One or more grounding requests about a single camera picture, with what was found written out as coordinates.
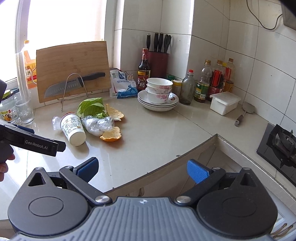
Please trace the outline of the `person left hand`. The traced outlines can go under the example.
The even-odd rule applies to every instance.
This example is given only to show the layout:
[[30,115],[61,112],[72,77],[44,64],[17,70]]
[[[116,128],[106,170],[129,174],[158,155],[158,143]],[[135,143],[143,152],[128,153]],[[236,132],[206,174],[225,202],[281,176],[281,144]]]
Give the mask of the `person left hand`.
[[[7,160],[14,160],[14,159],[15,159],[15,155],[11,154],[11,156],[8,157]],[[4,180],[5,173],[8,172],[8,169],[9,168],[6,162],[0,164],[0,182]]]

